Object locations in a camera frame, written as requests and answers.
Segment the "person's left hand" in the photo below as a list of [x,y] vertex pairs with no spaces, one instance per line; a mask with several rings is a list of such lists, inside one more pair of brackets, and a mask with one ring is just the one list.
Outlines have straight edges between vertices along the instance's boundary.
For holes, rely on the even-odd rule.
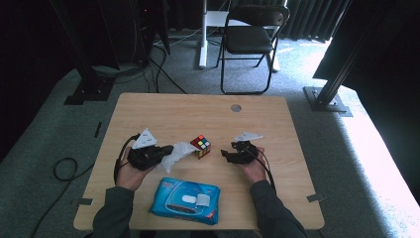
[[145,179],[146,175],[152,171],[155,167],[148,168],[145,171],[140,171],[134,167],[130,163],[128,163],[127,157],[129,155],[130,147],[126,148],[124,153],[124,159],[120,163],[120,167],[122,166],[118,172],[117,181],[115,183],[116,186],[124,187],[126,189],[136,191]]
[[255,160],[247,165],[236,165],[242,172],[244,172],[251,184],[254,184],[260,180],[266,180],[265,169],[257,161],[259,160],[263,165],[265,165],[265,161],[263,160],[264,148],[257,147],[257,149],[259,151],[259,156]]

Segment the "black stand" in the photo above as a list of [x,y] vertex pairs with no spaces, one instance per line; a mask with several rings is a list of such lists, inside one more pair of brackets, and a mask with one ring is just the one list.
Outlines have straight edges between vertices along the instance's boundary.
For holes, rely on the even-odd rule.
[[325,112],[339,112],[341,116],[345,117],[353,116],[352,112],[350,111],[350,108],[343,104],[338,94],[336,94],[328,104],[321,104],[318,97],[323,89],[323,87],[303,87],[303,90],[306,94],[306,97],[308,98],[312,110]]
[[85,100],[106,101],[115,78],[101,78],[93,70],[82,43],[68,17],[62,0],[50,0],[58,17],[60,26],[55,26],[70,57],[81,76],[81,81],[72,96],[68,96],[65,105],[82,105]]

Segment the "floor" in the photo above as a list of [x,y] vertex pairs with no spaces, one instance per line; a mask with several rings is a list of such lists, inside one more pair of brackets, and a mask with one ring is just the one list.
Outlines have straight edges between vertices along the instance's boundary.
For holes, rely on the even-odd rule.
[[[119,73],[107,101],[63,105],[80,80],[76,70],[65,76],[0,164],[0,237],[27,237],[34,232],[33,237],[86,235],[87,231],[72,226],[77,211],[72,202],[83,195],[88,168],[95,161],[118,96],[123,92],[153,93],[157,85],[159,93],[221,94],[220,68],[212,66],[220,39],[211,40],[214,45],[209,44],[204,69],[198,67],[200,44],[194,38],[172,39],[170,56],[154,48],[152,59],[164,72],[153,63],[141,71],[132,70],[136,67],[132,64],[122,65],[126,73]],[[306,99],[304,86],[325,84],[312,75],[327,47],[328,43],[283,40],[277,52],[281,70],[273,75],[270,89],[263,95],[286,98],[315,190],[327,197],[320,202],[325,226],[308,234],[314,238],[420,237],[420,208],[358,93],[344,86],[338,92],[352,116],[313,111]],[[258,87],[261,81],[255,79],[266,76],[266,63],[241,71],[233,71],[234,66],[238,62],[230,66],[233,74],[228,78],[241,81],[244,89]],[[115,73],[111,68],[95,68]],[[87,170],[72,182],[53,175],[54,164],[68,157],[77,161],[78,175]],[[56,168],[56,173],[69,178],[73,170],[74,165],[66,163]]]

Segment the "wooden table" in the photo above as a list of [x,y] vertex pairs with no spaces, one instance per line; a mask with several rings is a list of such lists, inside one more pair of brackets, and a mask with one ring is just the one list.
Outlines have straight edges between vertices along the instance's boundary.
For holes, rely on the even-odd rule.
[[[232,105],[242,110],[234,112]],[[252,143],[265,148],[277,195],[306,229],[319,229],[324,219],[318,201],[308,202],[315,193],[287,103],[282,97],[236,95],[183,95],[124,93],[120,96],[93,168],[84,198],[92,205],[80,205],[74,227],[92,229],[96,212],[103,206],[105,190],[114,185],[113,170],[122,146],[133,135],[149,128],[158,146],[190,142],[199,135],[210,141],[211,152],[201,160],[189,155],[167,174],[153,170],[137,190],[132,229],[258,229],[250,185],[220,150],[235,152],[231,142],[244,131],[262,134]],[[149,213],[158,183],[163,177],[215,184],[221,188],[219,224],[158,217]]]

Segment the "blue package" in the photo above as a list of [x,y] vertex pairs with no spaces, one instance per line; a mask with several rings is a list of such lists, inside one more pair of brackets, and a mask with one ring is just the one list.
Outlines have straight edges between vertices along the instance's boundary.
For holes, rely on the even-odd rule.
[[214,225],[219,221],[219,195],[220,188],[215,185],[162,178],[151,213]]

